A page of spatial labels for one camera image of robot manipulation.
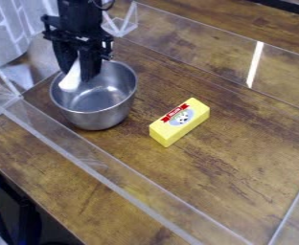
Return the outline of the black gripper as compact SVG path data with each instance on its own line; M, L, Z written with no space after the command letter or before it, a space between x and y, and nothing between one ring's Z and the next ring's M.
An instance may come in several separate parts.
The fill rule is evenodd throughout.
M52 43L60 70L68 74L80 62L81 80L87 82L101 71L103 60L111 59L112 35L103 28L104 12L113 3L103 0L56 0L59 14L44 14L44 39Z

